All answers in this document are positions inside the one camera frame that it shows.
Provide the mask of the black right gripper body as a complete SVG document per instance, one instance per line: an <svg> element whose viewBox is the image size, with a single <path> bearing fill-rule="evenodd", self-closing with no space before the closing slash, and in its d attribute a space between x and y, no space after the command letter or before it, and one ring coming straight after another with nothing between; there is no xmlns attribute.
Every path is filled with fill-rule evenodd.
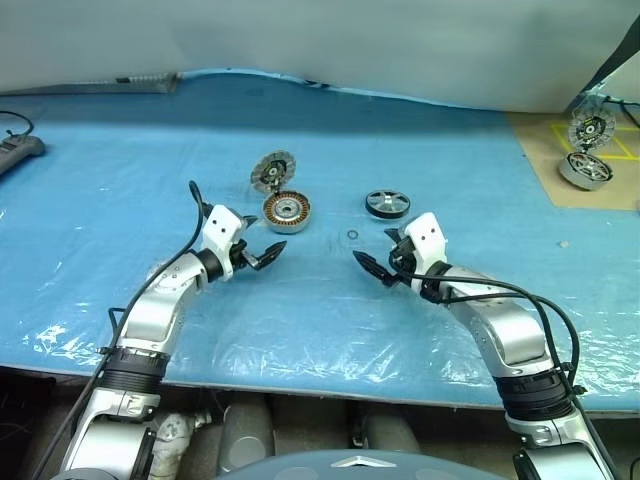
<svg viewBox="0 0 640 480"><path fill-rule="evenodd" d="M389 265L395 271L393 278L407 286L411 285L416 271L415 246L410 238L402 238L389 253Z"/></svg>

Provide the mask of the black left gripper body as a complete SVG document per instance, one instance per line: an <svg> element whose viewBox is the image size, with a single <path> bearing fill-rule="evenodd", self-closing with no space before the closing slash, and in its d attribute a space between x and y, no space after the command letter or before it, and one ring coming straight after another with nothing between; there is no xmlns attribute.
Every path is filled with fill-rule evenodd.
<svg viewBox="0 0 640 480"><path fill-rule="evenodd" d="M229 259L234 271L239 271L247 266L258 270L260 266L259 259L247 250L247 242L243 239L231 246Z"/></svg>

